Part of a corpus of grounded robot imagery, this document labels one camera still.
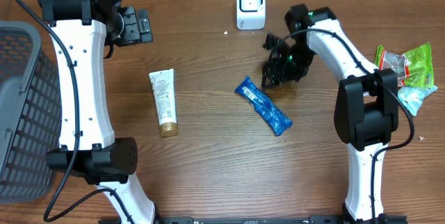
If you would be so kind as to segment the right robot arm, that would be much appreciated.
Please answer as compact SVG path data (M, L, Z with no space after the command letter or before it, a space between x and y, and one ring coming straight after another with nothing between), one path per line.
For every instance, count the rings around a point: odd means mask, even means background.
M404 216L385 214L381 202L385 148L398 127L395 73L361 55L328 7L292 6L284 20L295 43L267 35L263 47L271 53L262 67L262 88L299 81L319 56L339 83L334 127L347 147L349 175L343 221L406 223Z

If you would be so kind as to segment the mint green wipes pack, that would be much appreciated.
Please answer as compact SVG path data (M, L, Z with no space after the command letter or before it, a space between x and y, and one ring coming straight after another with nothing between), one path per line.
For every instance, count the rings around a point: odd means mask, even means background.
M407 110L413 116L416 116L423 104L423 100L437 89L437 86L433 86L432 88L402 87L398 91L398 98Z

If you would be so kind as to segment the white cream tube gold cap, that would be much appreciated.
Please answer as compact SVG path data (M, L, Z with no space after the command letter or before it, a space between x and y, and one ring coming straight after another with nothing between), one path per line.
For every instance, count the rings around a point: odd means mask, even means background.
M175 72L173 69L149 73L159 129L162 137L178 134L175 100Z

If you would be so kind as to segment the green snack bag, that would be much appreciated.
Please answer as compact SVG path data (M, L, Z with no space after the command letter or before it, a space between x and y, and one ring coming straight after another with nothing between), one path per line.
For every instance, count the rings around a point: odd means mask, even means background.
M375 65L380 70L392 69L398 79L398 86L432 88L434 70L430 43L411 49L403 54L387 51L379 45L375 54Z

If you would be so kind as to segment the blue Oreo cookie pack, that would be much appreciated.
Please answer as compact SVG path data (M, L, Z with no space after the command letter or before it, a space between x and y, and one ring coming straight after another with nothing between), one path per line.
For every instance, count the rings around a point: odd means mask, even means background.
M276 107L265 93L258 89L249 76L246 76L243 82L235 89L235 93L249 101L254 110L267 122L276 136L281 136L284 131L292 126L293 122Z

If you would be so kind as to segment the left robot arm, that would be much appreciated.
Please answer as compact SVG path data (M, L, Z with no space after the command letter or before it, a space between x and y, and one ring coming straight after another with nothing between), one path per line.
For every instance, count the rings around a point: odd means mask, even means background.
M115 136L106 104L105 47L140 41L134 10L120 2L38 0L56 51L62 109L58 147L47 163L105 194L119 223L153 223L155 205L136 176L136 141Z

